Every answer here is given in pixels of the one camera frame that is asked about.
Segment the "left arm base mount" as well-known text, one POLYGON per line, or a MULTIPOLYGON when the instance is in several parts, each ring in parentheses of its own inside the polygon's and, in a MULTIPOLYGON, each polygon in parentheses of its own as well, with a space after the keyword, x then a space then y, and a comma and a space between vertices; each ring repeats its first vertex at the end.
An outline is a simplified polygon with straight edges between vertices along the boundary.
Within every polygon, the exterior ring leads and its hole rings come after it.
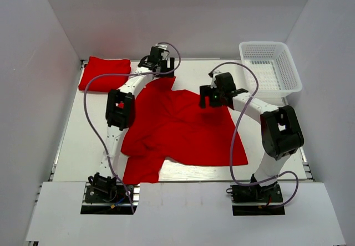
POLYGON ((86 185, 81 215, 128 215, 134 214, 127 192, 122 185, 117 185, 113 193, 107 194, 91 185, 86 185))

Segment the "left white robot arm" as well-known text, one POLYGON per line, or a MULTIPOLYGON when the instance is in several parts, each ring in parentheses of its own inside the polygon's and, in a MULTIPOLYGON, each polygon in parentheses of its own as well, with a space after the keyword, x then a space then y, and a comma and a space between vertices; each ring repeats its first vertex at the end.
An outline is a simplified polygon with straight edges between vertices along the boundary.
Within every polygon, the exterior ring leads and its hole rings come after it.
POLYGON ((98 191, 98 195, 105 201, 112 201, 117 195, 117 174, 112 167, 116 152, 122 143, 125 133, 135 120, 135 99, 143 88, 156 77, 173 77, 177 67, 175 58, 169 58, 170 51, 167 42, 160 42, 151 47, 150 54, 143 57, 135 72, 130 74, 103 74, 94 77, 86 85, 84 92, 97 79, 105 77, 124 77, 128 80, 121 87, 108 92, 105 118, 107 135, 104 141, 104 155, 97 173, 88 178, 90 185, 98 191))

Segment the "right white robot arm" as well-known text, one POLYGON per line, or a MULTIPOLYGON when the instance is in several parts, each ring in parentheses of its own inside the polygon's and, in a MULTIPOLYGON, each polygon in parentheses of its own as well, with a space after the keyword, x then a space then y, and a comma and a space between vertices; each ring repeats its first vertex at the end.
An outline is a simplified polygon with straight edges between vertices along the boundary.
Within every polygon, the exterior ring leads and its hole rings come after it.
POLYGON ((238 89, 230 73, 210 73, 212 82, 200 86, 199 106, 227 106, 247 115, 261 126, 263 158, 250 183, 232 186, 233 194, 243 200, 263 201, 277 187, 286 161, 304 144, 303 134, 293 107, 266 103, 245 89, 238 89))

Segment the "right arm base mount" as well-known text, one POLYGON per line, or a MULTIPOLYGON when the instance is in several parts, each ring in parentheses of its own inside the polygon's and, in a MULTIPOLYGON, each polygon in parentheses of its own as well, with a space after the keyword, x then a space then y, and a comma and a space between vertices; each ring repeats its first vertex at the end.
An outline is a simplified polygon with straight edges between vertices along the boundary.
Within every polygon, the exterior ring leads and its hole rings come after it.
POLYGON ((285 207, 281 187, 244 187, 231 185, 226 189, 231 196, 233 216, 283 216, 285 207))

